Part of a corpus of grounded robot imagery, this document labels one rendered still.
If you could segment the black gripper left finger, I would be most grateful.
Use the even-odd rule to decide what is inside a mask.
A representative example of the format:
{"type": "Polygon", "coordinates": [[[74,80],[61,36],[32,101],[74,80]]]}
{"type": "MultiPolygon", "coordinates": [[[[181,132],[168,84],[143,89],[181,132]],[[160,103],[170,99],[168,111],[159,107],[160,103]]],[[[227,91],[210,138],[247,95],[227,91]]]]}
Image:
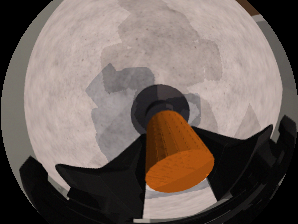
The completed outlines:
{"type": "Polygon", "coordinates": [[[142,220],[145,201],[146,139],[141,135],[121,155],[101,168],[69,167],[56,164],[65,183],[84,192],[112,198],[117,205],[142,220]]]}

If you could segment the orange knob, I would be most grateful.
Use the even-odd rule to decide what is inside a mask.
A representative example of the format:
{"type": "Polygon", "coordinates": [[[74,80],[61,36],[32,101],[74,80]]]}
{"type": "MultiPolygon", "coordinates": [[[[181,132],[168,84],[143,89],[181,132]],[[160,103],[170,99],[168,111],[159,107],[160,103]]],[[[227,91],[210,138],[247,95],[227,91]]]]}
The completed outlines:
{"type": "Polygon", "coordinates": [[[161,111],[146,124],[145,181],[157,192],[193,188],[210,175],[214,157],[178,112],[161,111]]]}

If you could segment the black round pedestal with silver shaft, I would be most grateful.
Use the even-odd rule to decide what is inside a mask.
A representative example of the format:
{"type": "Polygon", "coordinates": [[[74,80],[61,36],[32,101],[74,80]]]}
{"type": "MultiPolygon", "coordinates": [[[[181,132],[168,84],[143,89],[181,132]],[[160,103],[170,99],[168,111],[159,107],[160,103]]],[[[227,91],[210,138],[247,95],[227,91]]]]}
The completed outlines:
{"type": "Polygon", "coordinates": [[[140,135],[145,135],[150,117],[161,111],[180,113],[188,123],[189,105],[184,93],[172,85],[153,84],[137,95],[132,105],[132,123],[140,135]]]}

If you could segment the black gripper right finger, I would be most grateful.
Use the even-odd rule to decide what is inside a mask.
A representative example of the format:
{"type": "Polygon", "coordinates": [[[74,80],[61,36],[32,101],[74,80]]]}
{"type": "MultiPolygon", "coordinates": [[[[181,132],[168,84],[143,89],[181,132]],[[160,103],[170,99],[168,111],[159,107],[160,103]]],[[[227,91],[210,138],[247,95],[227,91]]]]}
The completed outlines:
{"type": "Polygon", "coordinates": [[[241,179],[243,172],[251,161],[251,157],[273,133],[273,124],[267,125],[261,132],[255,133],[249,139],[238,140],[223,136],[220,133],[209,132],[208,129],[193,127],[200,136],[202,143],[209,148],[214,157],[214,167],[208,177],[217,201],[229,196],[229,190],[241,179]]]}

